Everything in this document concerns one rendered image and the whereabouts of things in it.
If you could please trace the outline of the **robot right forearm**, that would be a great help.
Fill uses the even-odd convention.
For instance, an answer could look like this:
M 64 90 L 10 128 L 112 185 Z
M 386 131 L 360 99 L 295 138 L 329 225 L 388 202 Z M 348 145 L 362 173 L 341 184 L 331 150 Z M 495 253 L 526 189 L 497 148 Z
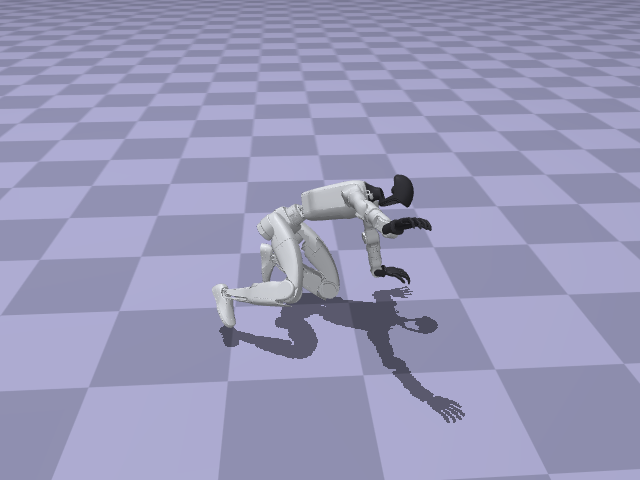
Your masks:
M 366 209 L 365 213 L 364 213 L 364 219 L 369 223 L 372 224 L 372 226 L 378 230 L 379 232 L 382 233 L 382 228 L 385 224 L 388 224 L 391 222 L 391 220 L 384 214 L 382 213 L 382 211 L 371 201 L 368 200 L 364 200 L 364 202 L 368 205 L 368 208 Z M 386 234 L 384 235 L 382 233 L 383 237 L 385 238 L 392 238 L 395 239 L 398 235 L 396 234 Z

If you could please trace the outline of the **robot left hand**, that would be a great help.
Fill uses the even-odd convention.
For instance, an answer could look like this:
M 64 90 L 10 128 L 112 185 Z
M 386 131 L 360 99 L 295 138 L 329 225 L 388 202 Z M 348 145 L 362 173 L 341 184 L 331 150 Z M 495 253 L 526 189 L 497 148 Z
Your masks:
M 405 272 L 403 269 L 396 268 L 396 267 L 386 267 L 385 265 L 381 265 L 381 267 L 383 270 L 378 269 L 374 271 L 375 276 L 385 277 L 385 275 L 388 275 L 388 276 L 396 277 L 402 283 L 405 283 L 403 278 L 406 278 L 406 280 L 408 280 L 408 284 L 410 284 L 410 277 L 408 276 L 407 272 Z

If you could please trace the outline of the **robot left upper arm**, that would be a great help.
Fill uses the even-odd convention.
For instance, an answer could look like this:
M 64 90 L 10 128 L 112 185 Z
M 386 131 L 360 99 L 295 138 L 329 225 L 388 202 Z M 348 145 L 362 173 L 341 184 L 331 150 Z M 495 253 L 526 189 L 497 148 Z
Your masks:
M 378 200 L 375 201 L 375 205 L 379 208 Z M 364 232 L 362 232 L 362 239 L 364 243 L 367 245 L 378 243 L 378 234 L 376 229 L 372 226 L 372 224 L 369 224 L 364 220 L 363 220 L 363 224 L 364 224 Z

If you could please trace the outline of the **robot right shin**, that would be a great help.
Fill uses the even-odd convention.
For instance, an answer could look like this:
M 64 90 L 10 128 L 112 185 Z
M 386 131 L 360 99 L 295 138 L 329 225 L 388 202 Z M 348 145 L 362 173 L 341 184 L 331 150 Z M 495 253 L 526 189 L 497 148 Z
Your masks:
M 225 294 L 225 292 L 227 293 Z M 233 299 L 239 302 L 246 302 L 254 305 L 292 307 L 284 305 L 282 300 L 290 299 L 295 293 L 295 287 L 289 280 L 269 281 L 262 283 L 253 283 L 250 287 L 225 289 L 223 298 Z M 226 297 L 225 295 L 229 295 Z M 232 298 L 234 296 L 236 298 Z M 278 303 L 279 302 L 279 303 Z

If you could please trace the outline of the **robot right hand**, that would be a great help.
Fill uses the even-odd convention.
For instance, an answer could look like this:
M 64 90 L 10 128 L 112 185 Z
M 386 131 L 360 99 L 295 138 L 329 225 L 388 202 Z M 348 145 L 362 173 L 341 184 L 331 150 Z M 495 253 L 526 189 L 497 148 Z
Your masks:
M 390 223 L 385 224 L 382 228 L 382 233 L 384 235 L 392 233 L 392 234 L 396 234 L 396 235 L 401 235 L 403 234 L 405 229 L 410 229 L 410 228 L 415 228 L 415 227 L 419 227 L 419 229 L 424 228 L 425 230 L 432 230 L 431 224 L 428 222 L 428 220 L 425 219 L 421 219 L 421 218 L 400 218 L 400 219 L 395 219 L 392 220 Z

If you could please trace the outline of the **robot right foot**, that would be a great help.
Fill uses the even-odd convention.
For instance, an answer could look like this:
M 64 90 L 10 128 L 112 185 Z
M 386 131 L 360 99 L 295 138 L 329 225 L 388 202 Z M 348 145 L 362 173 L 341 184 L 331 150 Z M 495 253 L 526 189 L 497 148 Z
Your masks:
M 226 284 L 217 284 L 212 288 L 212 293 L 216 300 L 217 311 L 220 316 L 222 323 L 228 327 L 232 328 L 236 324 L 235 316 L 234 316 L 234 308 L 233 308 L 233 299 L 225 299 L 223 298 L 223 291 L 228 289 Z M 225 294 L 227 291 L 225 292 Z M 225 295 L 229 297 L 229 295 Z M 231 296 L 230 296 L 231 297 Z

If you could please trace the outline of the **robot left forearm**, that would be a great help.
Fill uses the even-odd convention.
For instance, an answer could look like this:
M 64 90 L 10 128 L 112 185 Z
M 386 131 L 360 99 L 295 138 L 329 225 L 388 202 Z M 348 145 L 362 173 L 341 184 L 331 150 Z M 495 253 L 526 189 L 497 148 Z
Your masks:
M 378 243 L 366 245 L 366 250 L 368 251 L 369 265 L 371 266 L 370 272 L 372 276 L 375 278 L 378 278 L 378 276 L 374 275 L 374 271 L 378 269 L 383 270 L 381 267 L 382 265 L 381 254 L 380 254 L 381 248 L 380 248 L 380 239 L 379 239 L 378 231 L 377 231 L 377 234 L 378 234 Z

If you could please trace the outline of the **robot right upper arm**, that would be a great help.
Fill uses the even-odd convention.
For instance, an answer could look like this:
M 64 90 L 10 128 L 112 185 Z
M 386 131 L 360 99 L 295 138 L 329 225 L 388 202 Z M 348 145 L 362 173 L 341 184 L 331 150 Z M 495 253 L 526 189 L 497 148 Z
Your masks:
M 364 213 L 368 208 L 368 205 L 364 202 L 366 197 L 358 185 L 349 185 L 343 188 L 342 198 L 348 207 L 355 209 L 355 216 L 361 220 L 364 220 Z M 366 221 L 367 222 L 367 221 Z

